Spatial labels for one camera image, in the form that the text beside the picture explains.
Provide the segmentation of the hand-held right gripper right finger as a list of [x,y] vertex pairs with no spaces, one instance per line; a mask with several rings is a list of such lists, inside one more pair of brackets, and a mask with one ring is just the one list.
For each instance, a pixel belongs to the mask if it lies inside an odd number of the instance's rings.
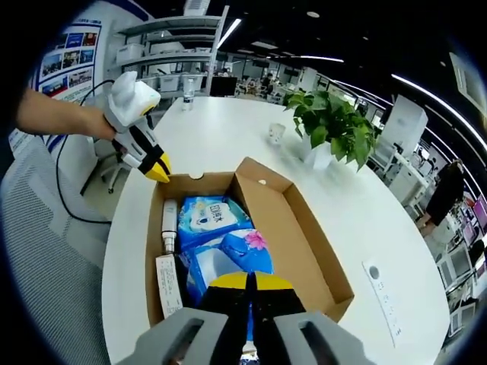
[[306,311],[291,283],[250,274],[253,342],[261,364],[372,364],[362,342],[320,311]]

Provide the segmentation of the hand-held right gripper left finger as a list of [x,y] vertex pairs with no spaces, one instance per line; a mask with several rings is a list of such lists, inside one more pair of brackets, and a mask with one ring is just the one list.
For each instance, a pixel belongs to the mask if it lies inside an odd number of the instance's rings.
[[248,274],[215,279],[196,308],[184,307],[139,336],[121,364],[237,364],[247,341]]

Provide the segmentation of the person's left hand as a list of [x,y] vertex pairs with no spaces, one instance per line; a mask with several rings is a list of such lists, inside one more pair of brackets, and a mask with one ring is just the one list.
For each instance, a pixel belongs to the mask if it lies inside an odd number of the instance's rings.
[[112,141],[116,135],[116,130],[108,123],[103,111],[95,106],[81,107],[78,127],[83,135],[107,141]]

